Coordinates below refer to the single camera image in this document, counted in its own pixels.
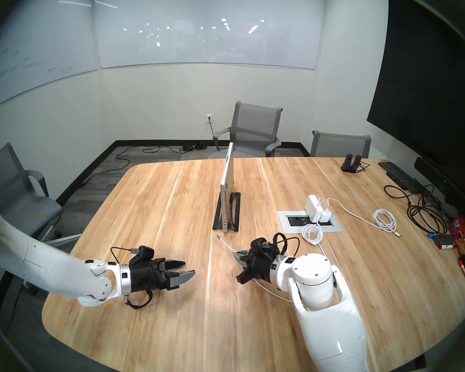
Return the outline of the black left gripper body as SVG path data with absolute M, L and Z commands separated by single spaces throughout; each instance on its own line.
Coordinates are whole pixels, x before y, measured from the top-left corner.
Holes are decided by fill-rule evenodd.
M 132 258 L 129 261 L 131 292 L 163 290 L 167 287 L 165 258 L 144 260 Z

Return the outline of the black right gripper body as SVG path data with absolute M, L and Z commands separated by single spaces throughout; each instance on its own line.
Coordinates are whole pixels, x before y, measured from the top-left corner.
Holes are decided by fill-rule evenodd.
M 273 264 L 273 251 L 249 250 L 248 266 L 252 278 L 272 283 L 270 278 L 271 266 Z

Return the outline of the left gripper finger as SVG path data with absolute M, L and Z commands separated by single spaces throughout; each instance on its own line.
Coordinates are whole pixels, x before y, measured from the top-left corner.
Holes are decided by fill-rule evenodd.
M 164 271 L 165 289 L 178 289 L 180 285 L 189 281 L 195 274 L 195 270 L 180 272 Z
M 169 271 L 173 269 L 180 268 L 182 266 L 185 266 L 184 261 L 179 261 L 179 260 L 172 260 L 172 259 L 165 259 L 165 258 L 157 258 L 156 259 L 156 265 L 158 268 L 158 271 Z

